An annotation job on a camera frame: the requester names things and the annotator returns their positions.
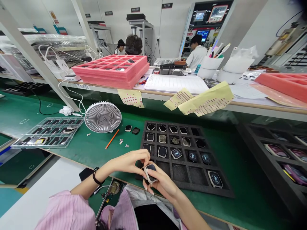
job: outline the orange pencil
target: orange pencil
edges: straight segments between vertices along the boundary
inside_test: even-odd
[[[111,144],[111,142],[113,141],[114,137],[116,136],[116,134],[118,133],[119,129],[116,131],[116,133],[114,134],[114,136],[112,137],[112,139],[110,140],[110,142],[108,143],[108,145],[106,146],[106,149],[109,147],[109,145]]]

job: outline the yellow sticky note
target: yellow sticky note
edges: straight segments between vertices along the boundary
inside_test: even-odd
[[[170,110],[174,110],[180,104],[190,100],[193,97],[194,96],[186,88],[183,88],[174,96],[172,96],[172,98],[170,98],[167,102],[165,102],[164,105],[168,107]]]
[[[178,106],[184,115],[195,113],[198,117],[225,108],[233,100],[233,94],[226,81]]]
[[[144,108],[140,91],[126,89],[118,89],[117,91],[124,104]]]

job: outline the white fan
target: white fan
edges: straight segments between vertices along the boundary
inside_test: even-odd
[[[122,121],[119,109],[109,102],[97,102],[92,104],[85,113],[85,124],[94,132],[113,132]]]

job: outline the person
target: person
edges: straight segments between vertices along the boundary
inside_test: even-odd
[[[200,34],[195,35],[191,39],[191,48],[193,51],[186,60],[188,67],[191,69],[195,69],[207,55],[207,49],[201,46],[201,39],[202,36]]]
[[[142,39],[137,35],[129,35],[126,39],[126,53],[128,55],[142,55]]]
[[[97,186],[115,171],[137,173],[147,178],[145,172],[135,165],[136,161],[139,160],[144,164],[144,167],[148,164],[155,166],[156,171],[148,170],[148,174],[158,179],[158,181],[147,185],[143,180],[145,191],[135,186],[130,186],[141,190],[145,194],[136,193],[127,188],[127,185],[123,188],[117,205],[115,207],[106,206],[102,210],[98,221],[95,221],[95,213],[90,208],[87,199],[97,189]],[[167,200],[154,196],[152,188],[157,189]],[[174,210],[170,211],[167,207],[173,207]],[[101,168],[96,168],[92,175],[70,192],[66,190],[51,196],[46,213],[35,229],[152,230],[159,228],[169,230],[211,229],[170,177],[150,161],[148,150],[140,149],[111,159]]]
[[[124,48],[125,48],[125,43],[124,43],[124,41],[122,39],[120,39],[117,42],[117,46],[116,46],[114,54],[125,55],[125,49]]]

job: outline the pen holder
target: pen holder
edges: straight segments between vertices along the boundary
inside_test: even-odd
[[[226,65],[219,71],[217,81],[235,84],[254,61],[252,58],[229,58]]]
[[[210,58],[205,56],[201,62],[197,76],[202,79],[211,79],[224,58]]]

